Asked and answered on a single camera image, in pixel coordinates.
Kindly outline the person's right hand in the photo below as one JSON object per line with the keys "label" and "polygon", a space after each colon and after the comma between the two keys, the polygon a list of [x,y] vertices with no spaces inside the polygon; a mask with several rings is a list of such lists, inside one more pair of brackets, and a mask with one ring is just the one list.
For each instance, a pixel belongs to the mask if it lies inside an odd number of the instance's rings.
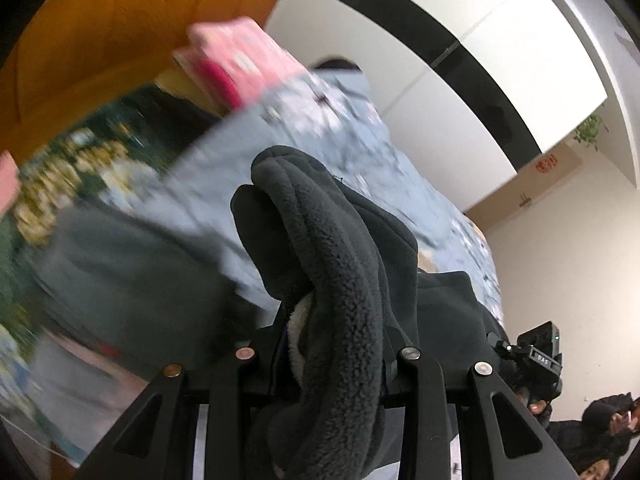
{"label": "person's right hand", "polygon": [[521,404],[524,404],[530,414],[534,416],[537,422],[547,429],[550,424],[550,418],[552,414],[551,403],[536,398],[526,387],[521,387],[515,390],[515,394]]}

